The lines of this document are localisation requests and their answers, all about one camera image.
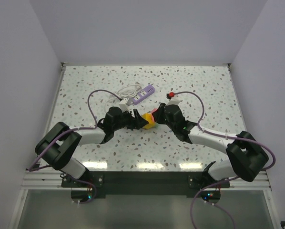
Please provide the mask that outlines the pink plug adapter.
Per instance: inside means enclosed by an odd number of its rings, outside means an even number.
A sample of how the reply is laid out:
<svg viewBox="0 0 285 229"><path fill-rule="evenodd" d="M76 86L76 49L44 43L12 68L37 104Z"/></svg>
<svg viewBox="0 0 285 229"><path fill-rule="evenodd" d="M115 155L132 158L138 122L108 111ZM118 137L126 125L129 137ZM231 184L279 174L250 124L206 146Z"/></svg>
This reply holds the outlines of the pink plug adapter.
<svg viewBox="0 0 285 229"><path fill-rule="evenodd" d="M157 111L157 108L154 108L153 110L151 110L151 115L152 115L152 120L155 122L155 119L154 119L154 112Z"/></svg>

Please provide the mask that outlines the yellow cube socket adapter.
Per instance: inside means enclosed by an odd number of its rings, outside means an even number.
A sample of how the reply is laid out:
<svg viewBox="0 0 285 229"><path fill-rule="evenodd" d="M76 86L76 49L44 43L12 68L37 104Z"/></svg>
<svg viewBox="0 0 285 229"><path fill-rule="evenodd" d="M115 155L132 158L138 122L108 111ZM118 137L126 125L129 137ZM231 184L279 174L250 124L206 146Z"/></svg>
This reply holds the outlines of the yellow cube socket adapter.
<svg viewBox="0 0 285 229"><path fill-rule="evenodd" d="M156 126L156 122L152 113L145 113L142 115L142 118L148 122L148 124L143 126L143 129L151 129Z"/></svg>

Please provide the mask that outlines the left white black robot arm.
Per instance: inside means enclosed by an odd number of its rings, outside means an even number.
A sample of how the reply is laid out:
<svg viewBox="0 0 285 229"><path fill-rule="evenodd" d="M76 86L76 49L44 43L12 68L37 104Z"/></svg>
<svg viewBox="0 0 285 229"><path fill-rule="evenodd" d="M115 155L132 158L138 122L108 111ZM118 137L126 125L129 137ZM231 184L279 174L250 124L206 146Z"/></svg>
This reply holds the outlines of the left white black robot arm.
<svg viewBox="0 0 285 229"><path fill-rule="evenodd" d="M95 128L71 129L64 122L58 122L36 145L35 153L53 169L71 176L76 186L84 187L92 177L90 171L73 157L75 149L81 145L105 144L113 138L114 132L120 129L139 130L147 124L148 121L137 109L128 112L111 107Z"/></svg>

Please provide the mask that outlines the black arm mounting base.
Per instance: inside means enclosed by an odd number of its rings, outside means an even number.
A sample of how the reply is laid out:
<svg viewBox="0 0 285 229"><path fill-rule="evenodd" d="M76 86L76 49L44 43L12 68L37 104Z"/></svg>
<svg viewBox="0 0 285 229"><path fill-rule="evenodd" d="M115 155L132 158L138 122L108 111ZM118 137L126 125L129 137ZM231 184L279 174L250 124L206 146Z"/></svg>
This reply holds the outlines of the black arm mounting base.
<svg viewBox="0 0 285 229"><path fill-rule="evenodd" d="M194 195L216 181L207 172L85 172L81 178L61 174L61 186L72 188L71 198L87 202L110 195Z"/></svg>

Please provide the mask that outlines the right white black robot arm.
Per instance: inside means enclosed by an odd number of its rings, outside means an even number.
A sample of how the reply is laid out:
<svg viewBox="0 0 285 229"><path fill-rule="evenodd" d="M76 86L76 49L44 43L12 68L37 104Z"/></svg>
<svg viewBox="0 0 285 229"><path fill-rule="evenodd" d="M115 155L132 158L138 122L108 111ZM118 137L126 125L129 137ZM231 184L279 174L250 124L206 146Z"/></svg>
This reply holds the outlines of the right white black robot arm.
<svg viewBox="0 0 285 229"><path fill-rule="evenodd" d="M204 169L202 181L207 187L214 187L219 181L230 177L252 182L269 160L250 133L210 134L207 128L200 129L197 123L186 120L178 105L162 103L153 112L153 117L156 123L167 125L178 140L206 146L228 156L227 160L212 162Z"/></svg>

